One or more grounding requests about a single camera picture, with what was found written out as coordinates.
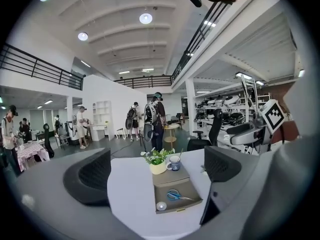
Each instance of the table with patterned tablecloth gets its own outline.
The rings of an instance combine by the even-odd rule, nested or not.
[[[18,163],[19,163],[21,172],[29,168],[27,159],[35,155],[38,155],[42,162],[50,160],[49,153],[44,149],[43,146],[41,146],[36,141],[30,144],[29,143],[24,144],[23,150],[20,150],[20,147],[18,147],[16,152],[17,152]]]

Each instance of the blue mug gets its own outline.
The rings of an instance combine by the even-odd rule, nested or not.
[[[173,155],[170,157],[170,162],[166,164],[166,168],[172,171],[178,171],[180,169],[180,157]]]

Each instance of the potted plant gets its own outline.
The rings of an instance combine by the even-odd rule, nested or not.
[[[162,174],[167,170],[166,167],[166,157],[167,155],[174,154],[176,151],[173,148],[172,150],[165,150],[164,148],[158,152],[153,148],[150,152],[141,152],[141,156],[146,160],[149,164],[150,171],[154,175]]]

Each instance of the blue scissors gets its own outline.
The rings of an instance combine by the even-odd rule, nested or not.
[[[166,196],[171,201],[175,201],[175,200],[179,200],[179,199],[188,200],[188,201],[195,201],[189,197],[181,196],[179,191],[176,189],[170,189],[168,191],[168,193],[166,194]]]

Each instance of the floor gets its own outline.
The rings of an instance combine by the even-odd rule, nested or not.
[[[182,149],[184,151],[187,150],[188,141],[190,139],[189,132],[186,131],[189,128],[189,122],[185,122],[185,124],[179,129],[175,129],[175,136],[176,141],[173,143],[173,148],[178,153]],[[170,136],[169,131],[165,131],[163,139],[165,137]],[[57,142],[55,137],[50,138],[50,145],[51,148],[54,151],[54,158],[52,159],[58,159],[62,158],[68,155],[72,155],[74,153],[79,153],[87,150],[94,150],[99,148],[110,148],[111,149],[111,159],[115,158],[136,158],[140,157],[140,153],[145,150],[143,144],[140,144],[140,141],[137,141],[135,136],[133,136],[134,141],[130,142],[130,138],[123,139],[122,137],[109,141],[108,137],[105,137],[104,139],[100,141],[92,141],[89,143],[89,146],[86,149],[80,149],[79,145],[73,146],[73,145],[65,145],[64,148],[57,146]],[[145,143],[146,150],[150,151],[152,149],[151,142]],[[163,148],[165,150],[171,149],[171,144],[163,141]],[[16,176],[13,172],[13,169],[9,165],[7,168],[3,169],[3,173],[5,177],[7,178],[7,181],[9,183],[14,183],[16,180]]]

